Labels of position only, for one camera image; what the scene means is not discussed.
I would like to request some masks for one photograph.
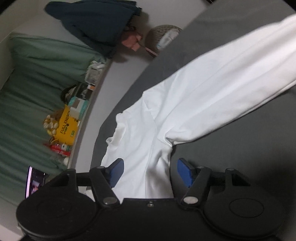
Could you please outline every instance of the dark blue cloth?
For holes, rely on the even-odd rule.
[[[132,16],[141,13],[136,2],[115,0],[52,1],[44,10],[61,20],[71,34],[108,58],[114,55],[120,36]]]

